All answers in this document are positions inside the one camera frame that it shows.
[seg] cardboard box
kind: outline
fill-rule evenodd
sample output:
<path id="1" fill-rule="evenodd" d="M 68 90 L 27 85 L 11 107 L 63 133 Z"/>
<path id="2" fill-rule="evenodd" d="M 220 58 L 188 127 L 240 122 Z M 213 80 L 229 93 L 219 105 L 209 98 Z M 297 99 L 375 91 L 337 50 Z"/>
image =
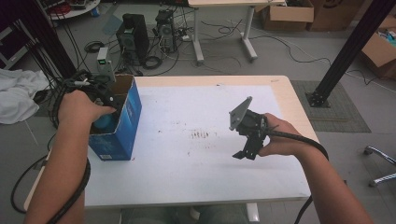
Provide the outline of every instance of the cardboard box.
<path id="1" fill-rule="evenodd" d="M 273 31 L 303 31 L 314 20 L 314 7 L 309 0 L 302 0 L 303 7 L 269 6 L 262 9 L 262 28 Z"/>
<path id="2" fill-rule="evenodd" d="M 364 0 L 311 0 L 315 8 L 314 22 L 309 31 L 345 30 L 358 13 Z"/>
<path id="3" fill-rule="evenodd" d="M 396 19 L 387 16 L 379 26 L 379 31 L 396 28 Z M 361 50 L 361 58 L 378 77 L 396 79 L 396 47 L 388 40 L 373 34 L 366 46 Z"/>
<path id="4" fill-rule="evenodd" d="M 134 147 L 142 104 L 134 77 L 116 76 L 112 91 L 117 98 L 126 98 L 114 133 L 92 133 L 89 145 L 102 161 L 129 161 Z"/>

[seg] person's right arm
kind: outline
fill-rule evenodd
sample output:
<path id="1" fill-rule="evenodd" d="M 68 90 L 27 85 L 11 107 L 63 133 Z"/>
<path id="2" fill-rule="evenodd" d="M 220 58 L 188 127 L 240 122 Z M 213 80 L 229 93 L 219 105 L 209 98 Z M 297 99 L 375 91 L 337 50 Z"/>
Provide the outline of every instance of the person's right arm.
<path id="1" fill-rule="evenodd" d="M 268 125 L 275 131 L 300 135 L 285 120 L 265 114 Z M 361 203 L 353 195 L 342 178 L 336 173 L 323 154 L 306 143 L 283 137 L 271 137 L 270 144 L 259 155 L 292 155 L 303 166 L 320 223 L 373 223 Z"/>

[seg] box with items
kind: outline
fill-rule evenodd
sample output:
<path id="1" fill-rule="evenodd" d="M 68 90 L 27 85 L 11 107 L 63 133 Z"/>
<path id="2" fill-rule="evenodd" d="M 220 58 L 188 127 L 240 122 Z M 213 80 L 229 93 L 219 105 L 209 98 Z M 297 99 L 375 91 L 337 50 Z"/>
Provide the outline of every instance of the box with items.
<path id="1" fill-rule="evenodd" d="M 378 77 L 396 79 L 396 18 L 387 16 L 361 52 L 363 61 Z"/>
<path id="2" fill-rule="evenodd" d="M 358 13 L 364 0 L 311 0 L 315 8 L 314 22 L 309 31 L 345 30 Z"/>
<path id="3" fill-rule="evenodd" d="M 113 100 L 123 103 L 122 110 L 118 111 L 119 118 L 102 116 L 92 125 L 89 138 L 90 147 L 102 161 L 131 159 L 142 109 L 134 77 L 117 75 L 116 80 L 111 91 L 116 98 Z"/>
<path id="4" fill-rule="evenodd" d="M 256 7 L 261 12 L 262 28 L 272 31 L 303 31 L 314 20 L 314 7 L 309 0 L 287 0 L 284 4 Z"/>

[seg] table leg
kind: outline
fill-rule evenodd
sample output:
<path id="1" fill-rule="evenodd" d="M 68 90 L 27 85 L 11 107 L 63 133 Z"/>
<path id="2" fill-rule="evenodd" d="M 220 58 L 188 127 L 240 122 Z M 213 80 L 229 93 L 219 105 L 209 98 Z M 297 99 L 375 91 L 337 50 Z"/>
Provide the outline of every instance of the table leg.
<path id="1" fill-rule="evenodd" d="M 194 9 L 194 35 L 192 36 L 192 44 L 194 45 L 195 56 L 197 58 L 198 63 L 204 62 L 204 54 L 201 50 L 201 45 L 198 39 L 198 7 Z"/>
<path id="2" fill-rule="evenodd" d="M 250 60 L 253 61 L 257 59 L 256 51 L 254 51 L 253 46 L 251 46 L 250 40 L 248 39 L 248 34 L 250 32 L 251 21 L 253 20 L 254 14 L 254 7 L 249 7 L 247 10 L 247 25 L 245 27 L 245 32 L 241 33 L 242 42 L 244 42 L 245 46 L 247 47 L 247 52 L 250 56 Z"/>

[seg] forearm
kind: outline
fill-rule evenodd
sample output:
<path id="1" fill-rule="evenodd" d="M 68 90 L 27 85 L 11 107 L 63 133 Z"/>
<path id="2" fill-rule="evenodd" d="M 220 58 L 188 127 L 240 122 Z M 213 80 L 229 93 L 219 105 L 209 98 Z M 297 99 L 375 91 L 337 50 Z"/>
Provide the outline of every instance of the forearm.
<path id="1" fill-rule="evenodd" d="M 60 124 L 46 169 L 29 205 L 25 223 L 46 223 L 78 188 L 87 161 L 90 127 L 91 124 L 84 121 Z M 81 210 L 81 206 L 83 207 L 83 197 L 78 199 L 71 211 Z M 73 219 L 82 223 L 82 213 L 75 214 L 79 215 Z"/>
<path id="2" fill-rule="evenodd" d="M 303 166 L 320 223 L 373 223 L 326 158 L 315 148 L 296 156 Z"/>

